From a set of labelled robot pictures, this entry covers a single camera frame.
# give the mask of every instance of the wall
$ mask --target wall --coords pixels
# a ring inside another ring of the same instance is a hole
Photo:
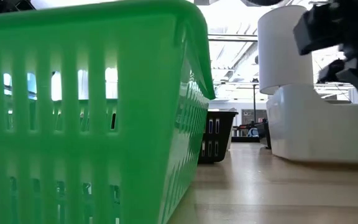
[[[242,110],[242,116],[241,116],[242,124],[249,124],[251,123],[251,121],[259,122],[260,118],[267,119],[266,110],[256,110],[256,121],[255,121],[254,109]]]
[[[229,101],[210,101],[209,102],[210,109],[221,109],[228,110],[231,108],[236,109],[239,113],[233,121],[233,125],[237,126],[242,123],[241,121],[241,110],[253,110],[254,103],[252,101],[241,101],[241,100],[229,100]],[[257,110],[266,110],[266,102],[265,101],[257,101],[256,102]]]

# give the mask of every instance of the basket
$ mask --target basket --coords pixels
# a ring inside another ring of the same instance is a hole
[[[116,100],[106,68],[118,70]],[[0,14],[0,223],[166,223],[195,174],[213,98],[206,23],[186,1]]]
[[[221,162],[226,155],[233,119],[237,112],[209,111],[198,163]]]

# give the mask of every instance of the white base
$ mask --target white base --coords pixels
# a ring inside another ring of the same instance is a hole
[[[313,86],[280,87],[267,102],[272,152],[294,161],[358,163],[358,105],[332,105]]]

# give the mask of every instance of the black basket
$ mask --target black basket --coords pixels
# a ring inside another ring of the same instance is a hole
[[[221,162],[226,155],[227,142],[237,112],[209,111],[198,163]]]

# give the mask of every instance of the wooden table surface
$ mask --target wooden table surface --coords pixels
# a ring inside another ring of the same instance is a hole
[[[358,224],[358,167],[294,164],[261,147],[232,143],[225,160],[199,165],[169,223]]]

